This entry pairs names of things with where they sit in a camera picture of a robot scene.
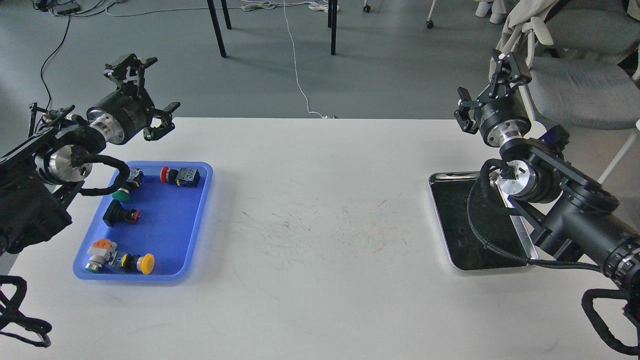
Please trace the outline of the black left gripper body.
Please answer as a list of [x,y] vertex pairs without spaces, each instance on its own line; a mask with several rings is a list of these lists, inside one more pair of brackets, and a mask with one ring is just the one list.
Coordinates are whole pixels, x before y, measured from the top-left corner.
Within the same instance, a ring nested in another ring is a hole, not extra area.
[[141,96],[129,96],[116,89],[87,110],[91,128],[102,133],[106,142],[124,145],[153,118],[148,112],[154,103],[146,91]]

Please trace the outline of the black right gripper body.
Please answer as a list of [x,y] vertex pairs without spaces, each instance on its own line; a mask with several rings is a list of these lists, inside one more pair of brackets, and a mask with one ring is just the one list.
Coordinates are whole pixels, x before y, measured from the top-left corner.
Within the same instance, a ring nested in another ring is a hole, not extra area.
[[514,137],[523,137],[531,130],[531,121],[523,105],[514,96],[503,96],[475,109],[474,120],[484,143],[500,148]]

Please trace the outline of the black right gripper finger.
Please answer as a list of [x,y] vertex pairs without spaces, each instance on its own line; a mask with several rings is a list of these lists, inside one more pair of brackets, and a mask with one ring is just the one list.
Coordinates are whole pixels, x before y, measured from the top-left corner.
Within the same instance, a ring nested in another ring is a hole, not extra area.
[[458,126],[461,128],[462,132],[470,133],[475,135],[479,126],[477,121],[473,120],[470,117],[471,110],[481,109],[483,103],[478,100],[473,100],[468,89],[463,87],[457,87],[457,93],[459,96],[458,100],[458,108],[454,112],[455,120],[457,121]]
[[513,94],[516,88],[531,82],[530,68],[523,55],[514,52],[503,54],[494,49],[492,58],[495,68],[488,86],[488,97],[491,100]]

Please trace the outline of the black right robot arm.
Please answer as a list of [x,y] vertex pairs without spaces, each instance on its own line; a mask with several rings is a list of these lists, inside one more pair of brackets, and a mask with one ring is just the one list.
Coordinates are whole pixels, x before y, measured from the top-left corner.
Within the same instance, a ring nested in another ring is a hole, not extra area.
[[521,216],[534,228],[532,241],[551,255],[540,260],[510,253],[483,237],[473,223],[471,207],[466,216],[471,232],[497,255],[521,264],[549,269],[595,271],[609,278],[616,289],[588,289],[582,309],[602,341],[612,350],[639,355],[639,346],[623,344],[594,308],[594,300],[624,300],[624,316],[639,326],[639,233],[617,218],[615,196],[563,158],[569,133],[557,125],[540,138],[526,138],[531,121],[515,98],[515,90],[531,82],[525,58],[493,50],[496,62],[490,83],[473,99],[459,87],[454,116],[463,132],[480,133],[487,146],[498,148],[500,158],[482,165],[476,189],[496,212]]

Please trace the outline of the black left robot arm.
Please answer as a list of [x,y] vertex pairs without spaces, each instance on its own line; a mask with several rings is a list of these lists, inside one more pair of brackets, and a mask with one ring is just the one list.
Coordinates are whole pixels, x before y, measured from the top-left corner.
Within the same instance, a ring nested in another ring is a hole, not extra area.
[[77,195],[105,196],[140,186],[131,167],[102,152],[139,132],[146,141],[158,141],[175,128],[173,112],[180,102],[158,109],[146,91],[146,70],[156,62],[156,57],[127,54],[117,64],[106,64],[103,75],[116,89],[86,116],[74,114],[74,105],[30,105],[28,138],[1,158],[3,255],[17,255],[70,225],[67,208]]

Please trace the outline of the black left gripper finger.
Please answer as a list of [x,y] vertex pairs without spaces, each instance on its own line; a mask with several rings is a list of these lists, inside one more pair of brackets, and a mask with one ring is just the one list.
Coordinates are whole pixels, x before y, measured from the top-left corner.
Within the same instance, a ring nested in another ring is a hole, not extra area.
[[135,54],[121,57],[117,64],[105,64],[103,75],[123,93],[142,93],[145,89],[145,71],[158,61],[157,57],[139,59]]
[[[148,117],[146,126],[142,129],[142,135],[146,141],[158,141],[175,129],[173,112],[181,106],[180,102],[172,102],[164,109],[155,107],[146,108],[144,114]],[[153,127],[153,119],[160,119],[160,125]]]

